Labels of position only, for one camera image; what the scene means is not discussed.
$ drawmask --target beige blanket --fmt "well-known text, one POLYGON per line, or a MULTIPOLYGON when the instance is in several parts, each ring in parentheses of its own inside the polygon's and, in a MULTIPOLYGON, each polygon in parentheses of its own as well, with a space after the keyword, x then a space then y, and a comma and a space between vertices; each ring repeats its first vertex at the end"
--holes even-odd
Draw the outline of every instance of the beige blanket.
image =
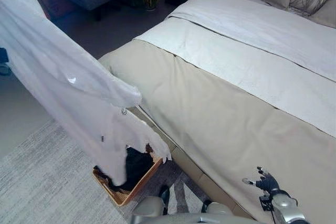
POLYGON ((271 223, 243 177, 264 166, 312 223, 336 223, 336 139, 147 42, 100 59, 137 86, 141 107, 223 190, 271 223))

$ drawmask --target floor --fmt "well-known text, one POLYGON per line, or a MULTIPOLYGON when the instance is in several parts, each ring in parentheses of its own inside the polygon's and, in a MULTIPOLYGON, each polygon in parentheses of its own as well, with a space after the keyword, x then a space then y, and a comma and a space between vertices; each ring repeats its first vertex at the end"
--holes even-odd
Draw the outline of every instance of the floor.
MULTIPOLYGON (((125 5, 120 10, 106 6, 100 22, 91 13, 80 10, 54 24, 99 59, 163 21, 174 8, 164 0, 152 12, 125 5)), ((0 159, 50 119, 14 75, 0 76, 0 159)))

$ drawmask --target wicker basket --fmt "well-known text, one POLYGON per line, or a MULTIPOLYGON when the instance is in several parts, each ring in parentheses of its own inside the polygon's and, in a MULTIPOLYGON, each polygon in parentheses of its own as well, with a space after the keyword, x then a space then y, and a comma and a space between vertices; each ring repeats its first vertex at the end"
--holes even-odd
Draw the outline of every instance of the wicker basket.
POLYGON ((110 195, 111 199, 114 201, 114 203, 121 207, 126 204, 128 204, 131 199, 137 195, 138 191, 141 190, 141 188, 147 183, 147 181, 154 175, 155 171, 158 169, 158 167, 162 163, 162 158, 159 157, 153 157, 154 164, 152 167, 146 172, 146 174, 141 178, 141 180, 136 184, 136 186, 131 191, 114 191, 108 187, 107 181, 105 179, 102 179, 99 175, 97 175, 93 170, 92 174, 101 185, 102 188, 105 189, 105 191, 110 195))

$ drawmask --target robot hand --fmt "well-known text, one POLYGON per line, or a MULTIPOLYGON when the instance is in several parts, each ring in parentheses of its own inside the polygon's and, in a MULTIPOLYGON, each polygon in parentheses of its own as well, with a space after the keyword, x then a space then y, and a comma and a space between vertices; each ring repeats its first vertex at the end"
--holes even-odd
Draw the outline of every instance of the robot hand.
POLYGON ((258 173, 262 174, 262 176, 260 177, 261 180, 253 181, 248 178, 243 178, 243 182, 245 184, 254 185, 260 188, 261 190, 268 192, 269 194, 272 191, 280 190, 278 182, 270 173, 268 173, 268 171, 264 170, 260 166, 258 166, 257 169, 258 173))
POLYGON ((253 181, 243 178, 243 182, 253 185, 264 191, 264 195, 259 197, 261 206, 264 211, 273 211, 275 224, 309 224, 306 218, 298 208, 298 201, 289 196, 289 194, 281 190, 277 180, 266 170, 257 167, 258 173, 262 174, 261 180, 253 181))

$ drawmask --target area rug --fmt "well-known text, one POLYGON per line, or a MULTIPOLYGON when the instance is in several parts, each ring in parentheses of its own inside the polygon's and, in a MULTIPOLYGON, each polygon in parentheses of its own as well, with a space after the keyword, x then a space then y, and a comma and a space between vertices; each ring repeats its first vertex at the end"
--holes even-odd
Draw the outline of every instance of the area rug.
POLYGON ((54 120, 0 161, 0 223, 129 223, 132 210, 162 185, 169 213, 198 212, 207 196, 172 161, 126 206, 116 207, 92 176, 94 163, 54 120))

